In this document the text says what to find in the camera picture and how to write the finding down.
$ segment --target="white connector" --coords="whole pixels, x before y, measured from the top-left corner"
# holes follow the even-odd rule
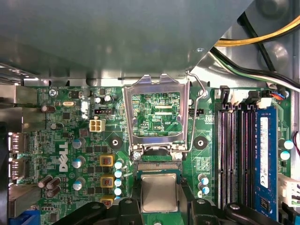
[[[90,120],[90,132],[105,131],[105,120]]]
[[[300,207],[300,181],[278,174],[279,203],[284,202],[289,207]]]
[[[267,107],[271,106],[271,104],[272,104],[271,97],[263,97],[256,103],[259,109],[266,109]]]

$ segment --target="dell logo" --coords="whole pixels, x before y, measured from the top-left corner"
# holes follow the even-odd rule
[[[65,144],[60,144],[60,149],[64,149],[63,151],[60,151],[60,172],[68,172],[68,143],[65,142]]]

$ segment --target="ram slot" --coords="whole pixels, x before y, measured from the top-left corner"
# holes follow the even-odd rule
[[[217,117],[218,207],[236,200],[236,112],[219,111]]]
[[[240,111],[238,115],[238,202],[253,206],[253,157],[255,147],[255,113]]]

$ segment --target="blue ram stick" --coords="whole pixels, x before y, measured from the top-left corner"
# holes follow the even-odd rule
[[[277,109],[256,112],[254,159],[254,209],[278,221],[278,130]]]

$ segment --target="yellow wire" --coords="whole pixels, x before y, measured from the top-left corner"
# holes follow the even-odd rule
[[[285,33],[289,31],[290,29],[296,27],[297,25],[300,24],[300,15],[294,19],[292,22],[290,22],[288,25],[285,27],[281,28],[280,30],[277,30],[271,34],[263,35],[260,37],[255,37],[255,38],[250,38],[250,39],[244,39],[244,40],[219,40],[215,46],[217,47],[230,47],[230,46],[241,46],[241,45],[249,45],[253,44],[259,41],[266,40],[268,38],[275,37],[277,35],[280,35],[282,33]]]

